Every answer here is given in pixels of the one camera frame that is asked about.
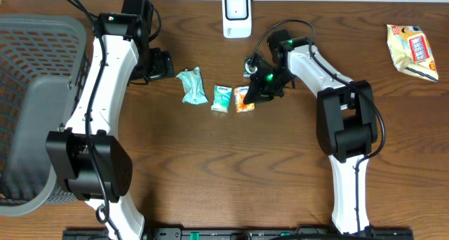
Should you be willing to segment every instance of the white device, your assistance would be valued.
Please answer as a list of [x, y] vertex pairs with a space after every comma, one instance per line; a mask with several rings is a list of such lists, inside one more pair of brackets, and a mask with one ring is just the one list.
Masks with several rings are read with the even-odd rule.
[[245, 38], [251, 35], [251, 0], [222, 0], [223, 35]]

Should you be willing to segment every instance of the chip bag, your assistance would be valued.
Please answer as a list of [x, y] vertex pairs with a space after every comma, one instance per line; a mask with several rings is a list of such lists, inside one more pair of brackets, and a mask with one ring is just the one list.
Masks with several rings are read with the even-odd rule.
[[243, 99], [248, 92], [249, 86], [241, 86], [234, 89], [234, 96], [236, 98], [236, 110], [237, 113], [244, 113], [251, 110], [254, 110], [254, 103], [244, 104]]
[[387, 25], [387, 31], [387, 45], [398, 71], [438, 81], [429, 41], [418, 26]]

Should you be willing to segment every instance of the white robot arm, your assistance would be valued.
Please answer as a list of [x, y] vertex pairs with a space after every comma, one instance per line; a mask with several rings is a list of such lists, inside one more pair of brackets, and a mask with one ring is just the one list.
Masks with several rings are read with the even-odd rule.
[[[340, 74], [332, 65], [330, 65], [321, 54], [318, 48], [312, 46], [312, 51], [319, 62], [324, 65], [333, 74], [346, 82], [352, 82], [352, 79]], [[338, 89], [345, 88], [344, 84], [334, 80], [326, 72], [324, 72], [313, 59], [310, 58], [309, 46], [303, 45], [294, 48], [288, 52], [288, 69], [292, 74], [300, 78], [310, 91], [318, 95], [320, 91], [328, 88]], [[340, 109], [347, 109], [347, 104], [341, 104]], [[340, 233], [353, 234], [358, 232], [356, 219], [356, 192], [355, 192], [355, 172], [357, 161], [364, 157], [363, 154], [349, 157], [346, 162], [338, 161], [333, 155], [329, 156], [330, 164], [333, 172], [334, 184], [334, 210], [332, 213], [332, 221], [334, 226]], [[365, 160], [359, 166], [359, 182], [358, 182], [358, 212], [360, 216], [360, 228], [364, 229], [369, 226], [368, 216], [365, 207], [365, 176], [368, 160]]]
[[[365, 175], [368, 160], [363, 160], [377, 139], [375, 115], [366, 99], [352, 88], [363, 92], [371, 100], [373, 94], [366, 81], [353, 82], [340, 74], [311, 45], [308, 38], [291, 39], [286, 30], [272, 33], [268, 38], [275, 67], [255, 55], [256, 73], [244, 100], [264, 102], [283, 96], [282, 89], [294, 76], [300, 78], [317, 97], [316, 134], [321, 149], [329, 156], [334, 183], [334, 211], [332, 221], [340, 234], [355, 234], [369, 226], [365, 207]], [[337, 76], [339, 82], [328, 72]], [[355, 109], [356, 115], [343, 117], [342, 111]], [[358, 165], [358, 206], [356, 202], [356, 171]]]
[[100, 40], [105, 46], [106, 63], [93, 98], [89, 134], [109, 199], [109, 238], [140, 240], [145, 226], [128, 193], [132, 162], [118, 143], [119, 114], [130, 79], [174, 76], [170, 55], [149, 49], [153, 7], [147, 0], [124, 0], [122, 13], [100, 14], [96, 21], [101, 35], [94, 40], [93, 61], [83, 93], [65, 132], [50, 132], [46, 147], [61, 187], [97, 210], [105, 200], [86, 151], [86, 112], [103, 60]]

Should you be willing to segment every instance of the wooden table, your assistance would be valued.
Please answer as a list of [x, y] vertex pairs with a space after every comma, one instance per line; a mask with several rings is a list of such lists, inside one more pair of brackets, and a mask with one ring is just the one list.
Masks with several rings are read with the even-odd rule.
[[[122, 0], [84, 0], [92, 13], [121, 10]], [[387, 126], [387, 145], [371, 160], [367, 209], [376, 227], [410, 227], [415, 239], [449, 238], [449, 5], [356, 2], [253, 2], [253, 33], [225, 39], [219, 1], [154, 1], [163, 29], [152, 46], [169, 50], [177, 72], [201, 67], [206, 95], [214, 85], [242, 86], [243, 58], [274, 23], [300, 18], [316, 26], [316, 45], [335, 68], [368, 80]], [[0, 13], [69, 15], [91, 26], [64, 0], [4, 0]], [[440, 81], [399, 73], [385, 24], [419, 25]], [[310, 34], [291, 24], [292, 36]], [[267, 45], [260, 54], [270, 59]], [[133, 159], [130, 188], [150, 220], [184, 227], [295, 227], [326, 224], [333, 210], [332, 171], [315, 135], [316, 99], [300, 81], [286, 97], [254, 112], [210, 111], [182, 104], [181, 81], [129, 86], [120, 143]], [[42, 206], [0, 218], [2, 239], [60, 239], [69, 227], [101, 227], [82, 202]]]

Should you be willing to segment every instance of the snack packet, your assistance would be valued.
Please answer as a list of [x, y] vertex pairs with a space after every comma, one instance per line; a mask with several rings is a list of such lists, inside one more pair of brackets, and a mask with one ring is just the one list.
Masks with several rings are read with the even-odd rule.
[[232, 88], [226, 86], [215, 86], [213, 91], [214, 99], [210, 110], [227, 113], [229, 102], [231, 101]]
[[254, 110], [255, 107], [254, 103], [250, 103], [247, 105], [243, 103], [243, 99], [245, 98], [248, 89], [249, 86], [241, 86], [234, 89], [234, 97], [236, 98], [237, 113], [244, 113]]
[[182, 81], [182, 86], [184, 87], [185, 96], [182, 99], [182, 103], [188, 102], [198, 105], [208, 101], [204, 93], [203, 79], [201, 78], [199, 67], [193, 69], [193, 71], [186, 69], [176, 77]]
[[429, 41], [418, 26], [387, 25], [387, 45], [396, 69], [421, 79], [438, 81]]

